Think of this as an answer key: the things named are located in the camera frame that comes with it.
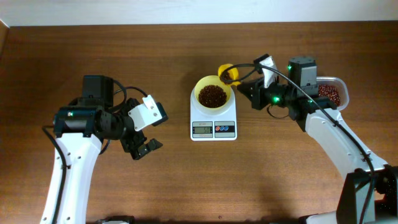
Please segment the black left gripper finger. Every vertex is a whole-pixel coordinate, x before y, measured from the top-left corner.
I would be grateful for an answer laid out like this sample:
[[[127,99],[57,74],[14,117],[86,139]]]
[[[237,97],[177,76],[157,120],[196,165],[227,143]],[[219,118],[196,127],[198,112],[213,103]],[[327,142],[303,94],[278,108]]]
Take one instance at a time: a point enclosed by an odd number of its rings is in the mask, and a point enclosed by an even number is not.
[[[148,143],[146,143],[144,151],[152,152],[154,150],[161,148],[162,146],[163,146],[163,144],[161,142],[159,142],[158,140],[151,139]]]
[[[149,150],[146,145],[141,145],[139,147],[135,147],[131,151],[131,157],[133,160],[139,160],[143,158],[146,154],[149,153]]]

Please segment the red beans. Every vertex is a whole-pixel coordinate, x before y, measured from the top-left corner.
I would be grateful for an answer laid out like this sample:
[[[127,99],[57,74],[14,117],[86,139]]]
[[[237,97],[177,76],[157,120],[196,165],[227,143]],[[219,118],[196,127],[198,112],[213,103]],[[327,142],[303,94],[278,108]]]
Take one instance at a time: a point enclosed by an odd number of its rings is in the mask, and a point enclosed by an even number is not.
[[[201,105],[207,108],[218,108],[227,101],[226,92],[217,85],[207,85],[200,90],[198,100]]]

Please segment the yellow measuring scoop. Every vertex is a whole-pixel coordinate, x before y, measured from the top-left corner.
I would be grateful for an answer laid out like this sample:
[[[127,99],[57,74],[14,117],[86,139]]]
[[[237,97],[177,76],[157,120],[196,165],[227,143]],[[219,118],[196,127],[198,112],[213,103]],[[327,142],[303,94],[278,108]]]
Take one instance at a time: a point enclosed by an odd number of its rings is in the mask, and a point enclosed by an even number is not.
[[[218,77],[221,82],[227,86],[238,86],[241,84],[239,79],[239,72],[237,68],[232,68],[226,71],[229,67],[232,67],[233,64],[227,63],[224,65],[220,65],[218,67]]]

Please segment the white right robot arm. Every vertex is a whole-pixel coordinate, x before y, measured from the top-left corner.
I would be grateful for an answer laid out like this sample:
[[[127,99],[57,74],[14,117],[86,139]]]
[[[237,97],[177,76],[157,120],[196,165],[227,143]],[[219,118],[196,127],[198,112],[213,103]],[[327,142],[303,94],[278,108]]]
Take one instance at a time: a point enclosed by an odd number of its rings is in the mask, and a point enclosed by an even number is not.
[[[259,78],[240,77],[238,65],[225,64],[217,75],[203,77],[190,93],[190,137],[194,141],[234,140],[237,137],[235,92],[256,110],[287,108],[289,118],[326,152],[344,179],[334,212],[308,215],[300,223],[396,223],[397,167],[375,155],[345,123],[342,102],[323,96],[320,85],[344,87],[335,77],[319,77],[311,57],[289,60],[288,72],[278,71],[273,58],[263,55],[249,64]]]

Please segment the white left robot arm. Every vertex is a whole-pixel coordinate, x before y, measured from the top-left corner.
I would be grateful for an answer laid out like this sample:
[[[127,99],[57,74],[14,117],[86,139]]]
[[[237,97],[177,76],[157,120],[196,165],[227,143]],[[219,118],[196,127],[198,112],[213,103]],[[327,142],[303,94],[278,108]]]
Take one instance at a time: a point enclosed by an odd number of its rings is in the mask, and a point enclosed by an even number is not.
[[[160,147],[143,129],[167,121],[161,103],[145,94],[142,101],[124,97],[115,105],[114,86],[127,87],[103,75],[86,75],[80,97],[61,107],[42,130],[55,148],[49,192],[41,223],[85,223],[96,160],[111,141],[119,141],[134,160]]]

